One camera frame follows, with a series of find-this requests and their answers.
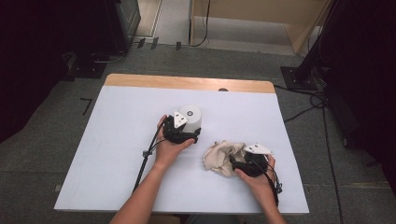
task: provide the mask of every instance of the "human hand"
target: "human hand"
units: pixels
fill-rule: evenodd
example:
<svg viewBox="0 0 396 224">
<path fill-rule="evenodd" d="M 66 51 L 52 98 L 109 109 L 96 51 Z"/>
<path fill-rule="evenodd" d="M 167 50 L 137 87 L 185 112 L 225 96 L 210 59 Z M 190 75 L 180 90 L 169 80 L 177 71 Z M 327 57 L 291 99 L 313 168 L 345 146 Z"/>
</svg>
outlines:
<svg viewBox="0 0 396 224">
<path fill-rule="evenodd" d="M 157 128 L 160 128 L 160 125 L 163 125 L 163 121 L 167 118 L 166 115 L 160 119 L 160 122 L 157 125 Z M 160 131 L 157 135 L 157 142 L 159 144 L 156 148 L 156 157 L 154 166 L 159 167 L 160 169 L 168 169 L 173 162 L 176 160 L 177 155 L 185 148 L 191 146 L 194 143 L 194 139 L 188 139 L 181 144 L 174 144 L 169 142 L 163 137 L 163 127 L 161 127 Z"/>
<path fill-rule="evenodd" d="M 275 159 L 271 155 L 268 155 L 268 164 L 273 169 L 275 169 Z M 242 170 L 235 169 L 234 171 L 250 187 L 251 192 L 253 193 L 256 200 L 262 206 L 262 209 L 265 210 L 269 206 L 276 207 L 274 193 L 265 175 L 251 177 L 246 175 Z M 271 178 L 273 183 L 275 183 L 276 180 L 275 180 L 274 172 L 272 170 L 268 170 L 266 173 Z"/>
</svg>

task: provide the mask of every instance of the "gray carpet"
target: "gray carpet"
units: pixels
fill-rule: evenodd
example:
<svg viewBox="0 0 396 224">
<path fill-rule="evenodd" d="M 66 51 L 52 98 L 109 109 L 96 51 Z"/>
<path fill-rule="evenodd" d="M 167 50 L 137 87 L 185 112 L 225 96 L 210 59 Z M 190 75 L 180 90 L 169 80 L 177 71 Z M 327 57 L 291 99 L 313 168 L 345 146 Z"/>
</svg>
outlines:
<svg viewBox="0 0 396 224">
<path fill-rule="evenodd" d="M 62 184 L 87 125 L 94 100 L 111 73 L 268 80 L 284 86 L 279 67 L 298 66 L 303 58 L 262 53 L 150 45 L 110 63 L 102 79 L 60 82 L 26 127 L 0 145 L 0 223 L 108 223 L 112 213 L 54 211 Z M 309 97 L 276 90 L 284 119 L 310 107 Z M 87 101 L 88 112 L 83 115 Z M 367 153 L 345 149 L 343 136 L 326 108 L 329 144 L 344 223 L 394 223 L 396 200 L 380 166 Z M 286 124 L 299 165 L 310 213 L 285 216 L 289 223 L 340 223 L 339 206 L 326 148 L 320 109 Z M 263 216 L 245 216 L 263 223 Z"/>
</svg>

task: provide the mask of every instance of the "white cylinder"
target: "white cylinder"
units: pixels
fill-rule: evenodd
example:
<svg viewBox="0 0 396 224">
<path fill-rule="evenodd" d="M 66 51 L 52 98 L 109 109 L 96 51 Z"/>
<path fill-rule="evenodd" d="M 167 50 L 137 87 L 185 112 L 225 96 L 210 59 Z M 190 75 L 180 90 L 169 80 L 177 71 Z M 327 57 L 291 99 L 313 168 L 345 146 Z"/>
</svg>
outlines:
<svg viewBox="0 0 396 224">
<path fill-rule="evenodd" d="M 184 105 L 178 112 L 188 120 L 183 133 L 195 133 L 197 129 L 201 128 L 202 112 L 198 106 Z"/>
</svg>

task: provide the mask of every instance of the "table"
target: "table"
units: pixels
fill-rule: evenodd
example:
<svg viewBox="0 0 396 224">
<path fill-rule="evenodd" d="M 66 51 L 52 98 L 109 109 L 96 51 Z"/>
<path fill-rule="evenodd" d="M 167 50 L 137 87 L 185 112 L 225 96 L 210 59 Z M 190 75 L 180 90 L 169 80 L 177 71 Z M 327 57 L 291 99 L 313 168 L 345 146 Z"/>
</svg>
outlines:
<svg viewBox="0 0 396 224">
<path fill-rule="evenodd" d="M 285 23 L 291 46 L 298 54 L 320 25 L 332 0 L 211 0 L 209 17 Z M 206 17 L 209 0 L 191 0 L 190 43 L 194 45 L 195 17 Z"/>
<path fill-rule="evenodd" d="M 218 91 L 221 88 L 229 91 Z M 120 74 L 109 75 L 101 89 L 55 209 L 119 210 L 132 192 L 142 152 L 159 118 L 186 104 L 203 111 L 202 132 L 198 143 L 184 150 L 168 170 L 153 212 L 261 212 L 242 180 L 205 170 L 206 150 L 224 139 L 247 145 L 260 142 L 272 149 L 284 186 L 279 194 L 280 212 L 309 212 L 272 83 Z M 153 160 L 154 155 L 143 177 Z"/>
</svg>

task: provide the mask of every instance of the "metal base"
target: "metal base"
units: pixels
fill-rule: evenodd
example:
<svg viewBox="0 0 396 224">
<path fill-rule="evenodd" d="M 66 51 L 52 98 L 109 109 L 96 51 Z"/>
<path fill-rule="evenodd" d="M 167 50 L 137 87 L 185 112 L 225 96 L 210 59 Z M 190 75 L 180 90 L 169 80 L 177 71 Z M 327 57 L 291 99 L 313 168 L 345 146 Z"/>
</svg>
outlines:
<svg viewBox="0 0 396 224">
<path fill-rule="evenodd" d="M 286 86 L 288 89 L 292 90 L 306 90 L 306 91 L 317 91 L 317 83 L 314 78 L 309 75 L 304 80 L 297 80 L 295 77 L 295 72 L 297 71 L 297 67 L 280 67 L 280 71 L 282 72 L 283 78 L 285 79 Z"/>
<path fill-rule="evenodd" d="M 94 63 L 91 60 L 79 60 L 77 57 L 67 76 L 71 78 L 101 78 L 105 68 L 106 63 Z"/>
</svg>

